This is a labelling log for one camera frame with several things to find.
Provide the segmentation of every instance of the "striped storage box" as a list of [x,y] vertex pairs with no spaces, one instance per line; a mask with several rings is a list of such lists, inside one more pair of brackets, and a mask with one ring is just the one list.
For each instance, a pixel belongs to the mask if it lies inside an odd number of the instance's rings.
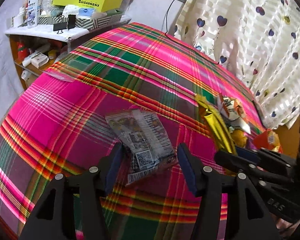
[[[84,28],[88,30],[93,30],[96,28],[100,28],[105,25],[109,25],[111,23],[116,23],[121,20],[122,12],[118,11],[118,14],[106,16],[100,19],[95,20],[88,20],[88,19],[76,19],[75,20],[75,26],[79,28]],[[64,17],[39,17],[39,24],[56,24],[56,23],[62,23],[67,22],[68,18]]]

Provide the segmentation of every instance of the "plaid bedsheet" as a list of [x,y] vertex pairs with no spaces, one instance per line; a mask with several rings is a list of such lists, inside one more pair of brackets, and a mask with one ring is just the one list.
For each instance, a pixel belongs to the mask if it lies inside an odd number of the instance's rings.
[[[80,174],[108,155],[117,141],[104,116],[136,106],[157,112],[174,147],[185,142],[206,165],[215,148],[199,119],[195,94],[238,98],[253,135],[263,131],[253,95],[204,54],[148,26],[133,23],[97,36],[42,74],[19,98],[0,127],[0,216],[17,235],[55,174]],[[200,199],[189,192],[180,166],[133,187],[120,176],[102,199],[112,240],[189,239]],[[81,221],[75,197],[77,235]],[[224,236],[223,199],[220,239]]]

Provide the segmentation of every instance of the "red bottle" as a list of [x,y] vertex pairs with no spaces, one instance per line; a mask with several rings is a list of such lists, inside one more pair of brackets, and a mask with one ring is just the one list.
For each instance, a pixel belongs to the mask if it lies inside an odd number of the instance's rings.
[[18,60],[22,61],[29,56],[29,51],[22,41],[18,42]]

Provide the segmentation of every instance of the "white patterned curtain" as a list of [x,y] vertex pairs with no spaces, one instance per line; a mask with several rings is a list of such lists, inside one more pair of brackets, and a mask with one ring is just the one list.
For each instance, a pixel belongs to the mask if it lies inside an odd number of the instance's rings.
[[174,35],[242,80],[261,105],[266,127],[292,126],[300,111],[300,9],[294,0],[187,0]]

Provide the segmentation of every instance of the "white tabletop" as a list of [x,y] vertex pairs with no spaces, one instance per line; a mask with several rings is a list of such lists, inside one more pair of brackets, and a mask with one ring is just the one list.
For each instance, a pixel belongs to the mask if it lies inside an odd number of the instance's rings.
[[89,34],[90,32],[94,32],[94,31],[100,30],[102,28],[109,27],[111,25],[123,24],[130,20],[131,20],[131,17],[129,17],[127,15],[122,15],[121,20],[119,22],[110,23],[109,25],[104,25],[100,28],[97,28],[97,29],[94,29],[91,31],[84,29],[84,28],[75,27],[74,29],[63,30],[63,33],[57,34],[57,31],[55,31],[55,32],[53,31],[53,25],[38,24],[37,26],[35,26],[33,28],[28,28],[27,26],[18,27],[18,28],[10,28],[10,29],[6,30],[4,32],[4,34],[34,36],[34,37],[52,39],[52,40],[56,40],[56,41],[70,42],[70,41],[80,38],[86,34]]

